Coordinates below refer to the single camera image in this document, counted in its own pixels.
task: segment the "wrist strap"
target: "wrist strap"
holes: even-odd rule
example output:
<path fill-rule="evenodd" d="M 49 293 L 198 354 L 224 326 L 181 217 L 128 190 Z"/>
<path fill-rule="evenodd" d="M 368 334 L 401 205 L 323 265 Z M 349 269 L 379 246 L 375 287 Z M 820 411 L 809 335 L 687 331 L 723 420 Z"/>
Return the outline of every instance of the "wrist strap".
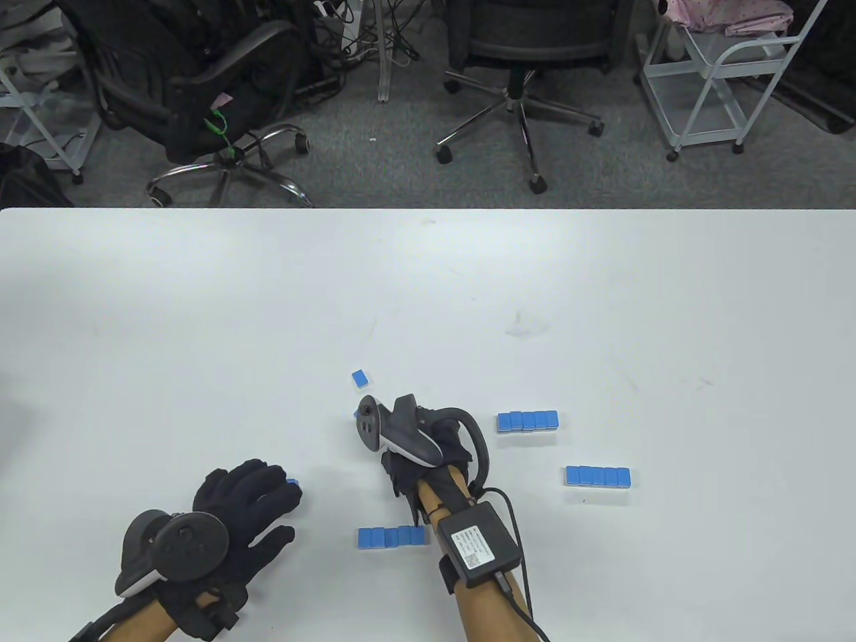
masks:
<path fill-rule="evenodd" d="M 241 585 L 223 586 L 209 592 L 220 597 L 216 602 L 200 608 L 196 599 L 163 599 L 158 601 L 175 624 L 191 638 L 211 642 L 222 630 L 231 630 L 238 622 L 237 611 L 247 603 L 247 589 Z"/>
<path fill-rule="evenodd" d="M 448 555 L 440 558 L 440 574 L 443 576 L 443 583 L 446 585 L 446 590 L 449 595 L 455 593 L 455 584 L 461 579 L 458 572 L 455 570 L 455 565 Z"/>
<path fill-rule="evenodd" d="M 432 468 L 423 479 L 431 487 L 431 490 L 437 494 L 437 497 L 440 498 L 440 503 L 450 513 L 459 513 L 472 506 L 467 496 L 452 478 L 452 473 L 448 466 Z"/>

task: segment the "row of blue tiles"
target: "row of blue tiles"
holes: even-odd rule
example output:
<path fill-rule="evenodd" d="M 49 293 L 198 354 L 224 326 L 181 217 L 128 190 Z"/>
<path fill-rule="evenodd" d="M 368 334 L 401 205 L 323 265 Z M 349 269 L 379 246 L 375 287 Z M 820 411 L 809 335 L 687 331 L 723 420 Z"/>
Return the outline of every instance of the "row of blue tiles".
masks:
<path fill-rule="evenodd" d="M 565 479 L 568 486 L 630 488 L 630 469 L 568 466 L 565 468 Z"/>
<path fill-rule="evenodd" d="M 500 432 L 554 431 L 559 427 L 556 410 L 539 410 L 535 413 L 499 413 L 496 427 Z"/>
<path fill-rule="evenodd" d="M 399 546 L 425 546 L 428 536 L 424 526 L 398 526 L 397 528 L 360 528 L 357 531 L 357 548 L 397 549 Z"/>

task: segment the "floor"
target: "floor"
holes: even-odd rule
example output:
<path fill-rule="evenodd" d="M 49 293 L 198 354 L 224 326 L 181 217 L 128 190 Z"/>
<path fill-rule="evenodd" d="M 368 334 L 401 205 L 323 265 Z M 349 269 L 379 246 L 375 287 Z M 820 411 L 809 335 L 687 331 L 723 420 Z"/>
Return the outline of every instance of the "floor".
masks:
<path fill-rule="evenodd" d="M 548 74 L 539 92 L 572 103 L 606 121 L 602 138 L 556 120 L 531 124 L 546 193 L 527 186 L 528 163 L 516 124 L 501 112 L 478 132 L 452 145 L 455 160 L 440 165 L 432 141 L 486 106 L 490 98 L 443 89 L 445 30 L 440 21 L 414 21 L 410 38 L 418 62 L 393 71 L 387 104 L 377 96 L 377 64 L 348 77 L 326 104 L 291 118 L 312 142 L 296 157 L 282 138 L 270 154 L 278 169 L 301 184 L 320 207 L 555 207 L 555 208 L 837 208 L 856 207 L 856 140 L 818 129 L 770 101 L 735 156 L 730 145 L 693 147 L 678 163 L 667 148 L 631 63 L 613 73 L 580 69 Z M 502 84 L 502 75 L 473 70 Z M 746 87 L 748 100 L 757 94 Z M 143 193 L 150 177 L 169 168 L 163 150 L 133 130 L 103 131 L 91 152 L 86 183 L 63 177 L 78 205 L 151 206 Z M 204 206 L 212 175 L 163 185 L 176 206 Z M 227 205 L 292 206 L 268 187 L 237 182 Z"/>

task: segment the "wooden arm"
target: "wooden arm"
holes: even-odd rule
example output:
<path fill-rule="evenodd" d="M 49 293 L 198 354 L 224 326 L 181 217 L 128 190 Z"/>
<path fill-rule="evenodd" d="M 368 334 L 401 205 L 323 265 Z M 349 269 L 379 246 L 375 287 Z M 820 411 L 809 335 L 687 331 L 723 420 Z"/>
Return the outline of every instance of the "wooden arm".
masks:
<path fill-rule="evenodd" d="M 461 491 L 470 496 L 467 481 L 461 472 L 450 466 L 452 479 Z M 446 508 L 439 508 L 441 502 L 431 487 L 425 481 L 419 481 L 419 499 L 430 516 L 431 526 L 437 530 L 437 524 L 451 513 Z M 514 591 L 514 600 L 527 614 L 526 600 L 520 592 L 520 586 L 511 573 L 506 574 L 508 583 Z M 538 642 L 538 636 L 519 615 L 514 612 L 508 600 L 499 590 L 496 583 L 490 581 L 468 589 L 463 580 L 455 584 L 455 599 L 458 602 L 458 612 L 464 625 L 467 642 Z"/>
<path fill-rule="evenodd" d="M 196 604 L 204 608 L 216 601 L 216 597 L 206 593 L 196 600 Z M 165 642 L 177 630 L 178 625 L 160 602 L 152 602 L 134 617 L 111 628 L 103 642 Z"/>
<path fill-rule="evenodd" d="M 469 496 L 467 482 L 461 472 L 454 467 L 449 467 L 449 470 L 458 487 Z M 425 512 L 431 515 L 431 525 L 436 531 L 437 523 L 451 513 L 446 508 L 439 508 L 440 498 L 424 481 L 419 482 L 419 499 Z M 526 600 L 514 576 L 508 573 L 506 577 L 514 591 L 515 601 L 528 613 Z M 455 599 L 467 642 L 538 642 L 538 636 L 514 612 L 494 582 L 468 589 L 461 580 L 455 585 Z M 216 597 L 205 594 L 197 603 L 205 607 L 216 601 Z M 104 636 L 104 642 L 165 642 L 177 629 L 163 606 L 152 602 L 134 617 L 111 628 Z"/>

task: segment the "green cable tie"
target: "green cable tie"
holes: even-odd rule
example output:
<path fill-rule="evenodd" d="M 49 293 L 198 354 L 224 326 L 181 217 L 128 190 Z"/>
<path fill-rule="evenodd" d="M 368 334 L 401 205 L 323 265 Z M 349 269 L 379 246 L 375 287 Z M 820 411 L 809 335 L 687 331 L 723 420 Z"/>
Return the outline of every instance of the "green cable tie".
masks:
<path fill-rule="evenodd" d="M 229 129 L 229 124 L 226 122 L 226 116 L 224 116 L 222 111 L 220 111 L 220 110 L 211 110 L 211 113 L 214 116 L 216 116 L 217 118 L 219 118 L 221 121 L 223 121 L 223 128 L 222 129 L 219 128 L 217 125 L 215 125 L 213 122 L 209 121 L 207 118 L 204 119 L 205 125 L 214 134 L 216 134 L 217 136 L 220 136 L 221 138 L 223 138 L 223 140 L 226 141 L 226 148 L 229 150 L 229 155 L 232 158 L 234 158 L 235 157 L 235 148 L 232 146 L 232 143 L 229 140 L 229 137 L 226 136 L 226 130 Z"/>

